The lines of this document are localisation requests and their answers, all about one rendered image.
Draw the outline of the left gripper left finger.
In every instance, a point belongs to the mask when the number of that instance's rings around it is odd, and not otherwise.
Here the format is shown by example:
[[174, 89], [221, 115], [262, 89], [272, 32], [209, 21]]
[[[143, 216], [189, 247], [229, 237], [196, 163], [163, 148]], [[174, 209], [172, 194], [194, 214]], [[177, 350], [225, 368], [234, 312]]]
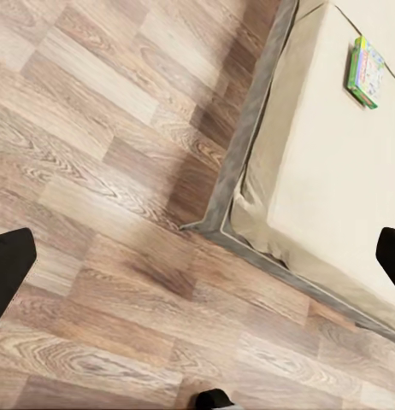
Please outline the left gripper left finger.
[[37, 260], [28, 227], [0, 234], [0, 319]]

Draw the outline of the board game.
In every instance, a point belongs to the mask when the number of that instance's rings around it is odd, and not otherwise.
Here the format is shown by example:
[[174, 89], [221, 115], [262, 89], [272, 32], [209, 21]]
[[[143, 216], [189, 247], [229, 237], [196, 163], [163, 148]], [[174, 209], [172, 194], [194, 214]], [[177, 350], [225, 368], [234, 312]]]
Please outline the board game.
[[350, 88], [368, 107], [380, 106], [381, 83], [385, 58], [363, 36], [356, 38], [347, 88]]

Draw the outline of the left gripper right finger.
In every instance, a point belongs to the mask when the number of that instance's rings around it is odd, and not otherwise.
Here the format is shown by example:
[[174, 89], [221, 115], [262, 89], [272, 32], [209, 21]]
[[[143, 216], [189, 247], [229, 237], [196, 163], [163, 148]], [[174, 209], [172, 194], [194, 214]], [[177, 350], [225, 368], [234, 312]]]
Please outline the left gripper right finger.
[[375, 256], [395, 285], [395, 228], [381, 230]]

